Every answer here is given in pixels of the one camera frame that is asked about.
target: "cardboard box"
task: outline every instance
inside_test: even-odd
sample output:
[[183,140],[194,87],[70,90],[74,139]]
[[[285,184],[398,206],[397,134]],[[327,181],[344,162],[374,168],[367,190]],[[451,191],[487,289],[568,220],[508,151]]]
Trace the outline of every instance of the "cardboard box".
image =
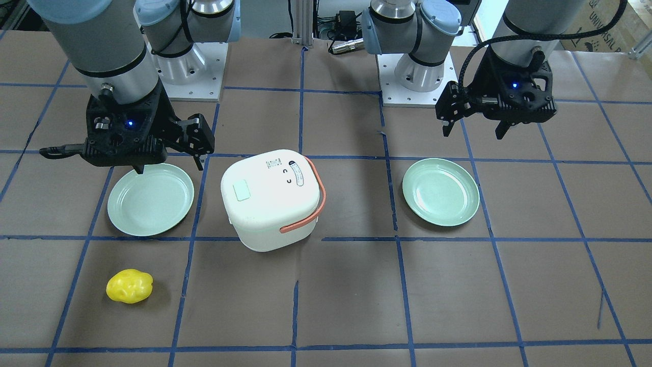
[[[566,33],[594,31],[605,26],[618,9],[618,0],[584,0],[584,8]],[[609,32],[585,39],[562,40],[566,50],[625,52],[636,46],[652,27],[652,0],[629,0],[620,21]],[[639,59],[652,79],[652,50]]]

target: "label on cooker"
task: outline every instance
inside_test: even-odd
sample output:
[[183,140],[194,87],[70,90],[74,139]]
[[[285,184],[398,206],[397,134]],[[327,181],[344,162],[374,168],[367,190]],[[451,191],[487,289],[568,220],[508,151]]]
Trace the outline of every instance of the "label on cooker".
[[281,165],[281,158],[276,158],[271,161],[267,161],[267,168],[272,168]]
[[297,179],[297,186],[303,186],[303,172],[301,172],[299,165],[295,161],[290,161],[289,166],[292,168],[292,171],[294,171],[294,176]]

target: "plate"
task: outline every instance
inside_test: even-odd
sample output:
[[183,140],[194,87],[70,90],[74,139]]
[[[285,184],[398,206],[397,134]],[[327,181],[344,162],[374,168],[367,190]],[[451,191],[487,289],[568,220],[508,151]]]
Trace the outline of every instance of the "plate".
[[446,227],[469,221],[480,205],[473,177],[460,165],[440,158],[411,165],[403,177],[403,195],[419,217]]
[[181,168],[161,163],[131,170],[113,187],[107,211],[116,228],[132,236],[152,236],[176,226],[192,206],[195,189]]

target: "light green plate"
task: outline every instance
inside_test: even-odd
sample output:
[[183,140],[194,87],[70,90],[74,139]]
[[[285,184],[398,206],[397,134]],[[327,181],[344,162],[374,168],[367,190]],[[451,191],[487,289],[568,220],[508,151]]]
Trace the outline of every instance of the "light green plate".
[[419,217],[446,227],[465,223],[480,205],[473,177],[460,165],[440,158],[411,165],[403,177],[403,195]]

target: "white rice cooker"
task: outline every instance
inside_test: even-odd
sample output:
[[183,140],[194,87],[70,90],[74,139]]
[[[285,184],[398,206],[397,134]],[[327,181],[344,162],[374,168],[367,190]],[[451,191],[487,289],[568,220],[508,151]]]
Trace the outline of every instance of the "white rice cooker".
[[275,150],[234,163],[224,173],[220,187],[229,222],[240,241],[260,252],[306,238],[326,201],[314,164],[291,150]]

